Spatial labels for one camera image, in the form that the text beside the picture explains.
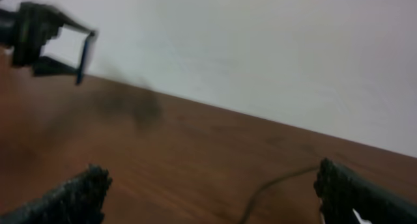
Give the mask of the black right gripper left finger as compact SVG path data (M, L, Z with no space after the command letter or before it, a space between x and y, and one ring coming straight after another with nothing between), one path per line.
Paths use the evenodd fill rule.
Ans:
M90 165L43 196L1 214L3 224L101 224L112 183L109 172Z

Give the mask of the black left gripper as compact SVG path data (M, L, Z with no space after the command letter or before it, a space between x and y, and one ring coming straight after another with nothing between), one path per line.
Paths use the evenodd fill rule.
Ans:
M62 12L59 13L53 6L21 3L13 30L12 65L22 67L33 64L32 75L35 77L77 76L77 68L48 56L40 57L43 46L58 37L63 25L82 33L96 34L94 29L76 22Z

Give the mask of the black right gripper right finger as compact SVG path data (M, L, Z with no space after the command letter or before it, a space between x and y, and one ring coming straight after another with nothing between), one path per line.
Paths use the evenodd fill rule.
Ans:
M326 224L358 223L355 214L372 224L416 224L415 204L327 158L320 163L313 187Z

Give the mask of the blue Samsung Galaxy smartphone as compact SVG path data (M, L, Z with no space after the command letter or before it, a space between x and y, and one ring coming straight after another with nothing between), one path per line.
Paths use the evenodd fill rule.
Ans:
M84 77L85 67L87 66L87 59L89 56L89 50L91 44L95 41L97 31L91 31L84 40L83 47L81 49L81 58L79 60L78 68L76 69L76 85L81 85Z

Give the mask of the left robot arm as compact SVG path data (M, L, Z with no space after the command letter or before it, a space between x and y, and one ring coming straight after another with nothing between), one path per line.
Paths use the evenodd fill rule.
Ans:
M43 47L49 40L57 38L64 26L87 35L78 67L41 55ZM51 5L23 2L16 12L1 10L1 45L13 49L11 66L30 66L35 77L74 76L76 85L81 84L89 49L96 36L95 30L83 26Z

